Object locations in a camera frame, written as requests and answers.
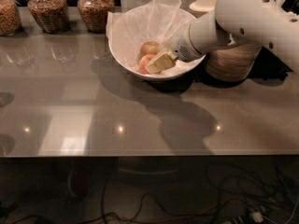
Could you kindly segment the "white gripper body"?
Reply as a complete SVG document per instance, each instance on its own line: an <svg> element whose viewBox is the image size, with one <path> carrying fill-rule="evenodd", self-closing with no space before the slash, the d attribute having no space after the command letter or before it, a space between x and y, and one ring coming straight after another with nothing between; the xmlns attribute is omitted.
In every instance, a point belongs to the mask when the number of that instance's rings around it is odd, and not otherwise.
<svg viewBox="0 0 299 224"><path fill-rule="evenodd" d="M192 45L189 30L190 26L185 25L179 28L169 39L169 48L183 62L192 62L203 56Z"/></svg>

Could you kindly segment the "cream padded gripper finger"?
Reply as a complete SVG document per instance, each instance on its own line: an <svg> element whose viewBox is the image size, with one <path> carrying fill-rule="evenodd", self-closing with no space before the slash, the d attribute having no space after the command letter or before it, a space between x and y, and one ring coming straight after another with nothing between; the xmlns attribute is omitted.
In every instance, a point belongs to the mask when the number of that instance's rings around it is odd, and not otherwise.
<svg viewBox="0 0 299 224"><path fill-rule="evenodd" d="M178 56L170 49L163 49L145 65L145 69L150 74L158 74L164 70L173 68L176 65L177 59Z"/></svg>

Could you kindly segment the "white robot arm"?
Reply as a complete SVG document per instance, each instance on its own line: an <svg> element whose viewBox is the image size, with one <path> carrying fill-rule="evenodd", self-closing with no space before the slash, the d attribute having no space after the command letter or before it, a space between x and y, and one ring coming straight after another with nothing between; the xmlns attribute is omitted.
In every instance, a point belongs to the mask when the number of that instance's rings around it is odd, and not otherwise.
<svg viewBox="0 0 299 224"><path fill-rule="evenodd" d="M157 74L177 61L192 62L217 49L247 41L271 51L299 73L299 20L275 0L217 0L206 15L176 30L164 48L146 65Z"/></svg>

